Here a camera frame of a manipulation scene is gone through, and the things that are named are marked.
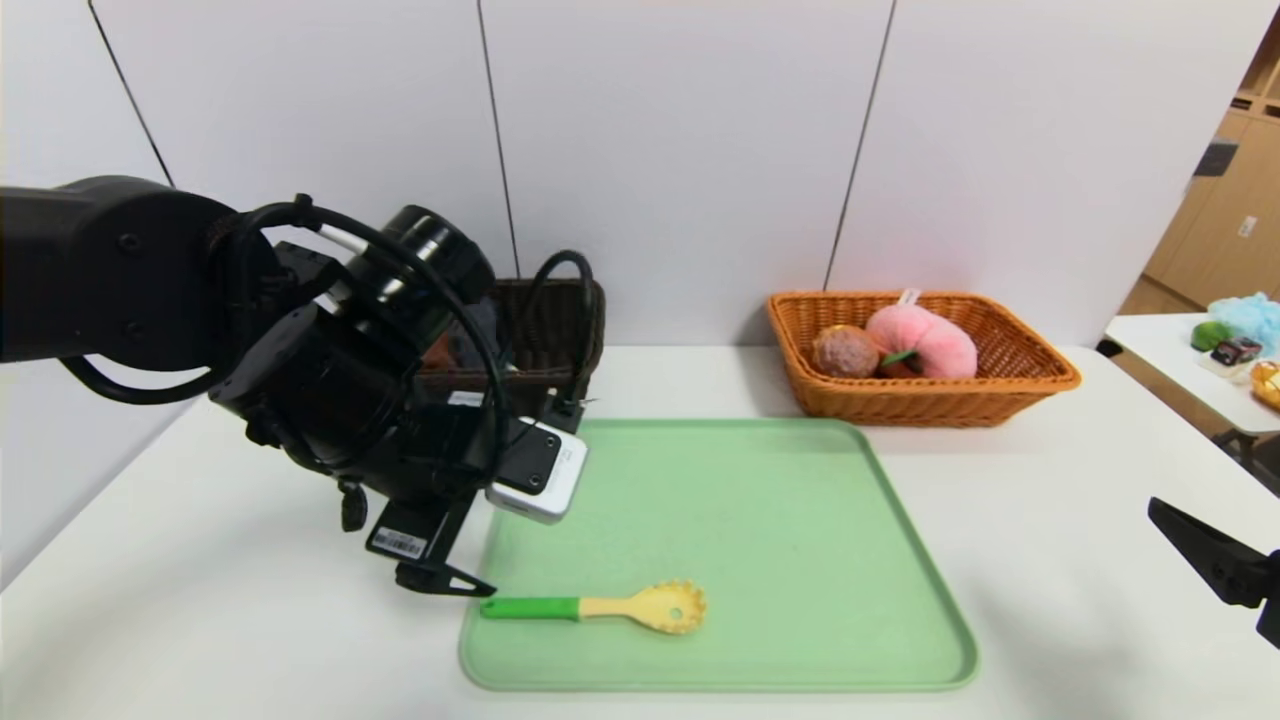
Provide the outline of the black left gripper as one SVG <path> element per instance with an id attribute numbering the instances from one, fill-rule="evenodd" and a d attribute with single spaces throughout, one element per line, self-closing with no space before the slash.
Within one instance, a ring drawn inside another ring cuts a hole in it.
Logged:
<path id="1" fill-rule="evenodd" d="M 481 466 L 468 460 L 370 454 L 365 486 L 387 503 L 367 550 L 399 561 L 396 584 L 420 594 L 489 598 L 497 588 L 451 566 L 452 547 L 472 507 Z"/>

